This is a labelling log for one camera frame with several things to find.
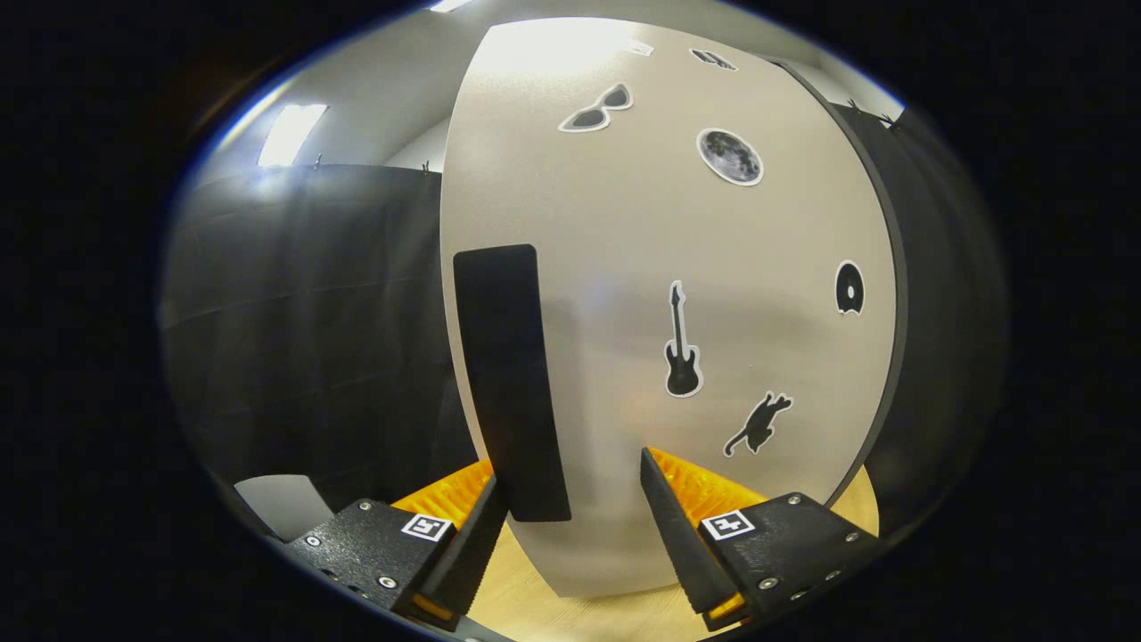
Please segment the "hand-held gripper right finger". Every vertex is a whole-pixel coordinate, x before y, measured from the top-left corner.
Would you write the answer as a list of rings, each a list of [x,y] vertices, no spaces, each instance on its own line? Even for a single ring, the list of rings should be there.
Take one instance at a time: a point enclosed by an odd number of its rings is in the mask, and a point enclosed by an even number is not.
[[[677,582],[706,629],[763,627],[882,556],[883,541],[792,491],[764,498],[661,449],[640,483]]]

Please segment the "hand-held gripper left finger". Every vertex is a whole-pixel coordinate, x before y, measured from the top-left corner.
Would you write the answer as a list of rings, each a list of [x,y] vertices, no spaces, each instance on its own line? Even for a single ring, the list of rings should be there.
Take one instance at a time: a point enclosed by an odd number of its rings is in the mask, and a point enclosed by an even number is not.
[[[386,613],[456,631],[505,525],[489,460],[395,503],[362,498],[286,543],[314,572]]]

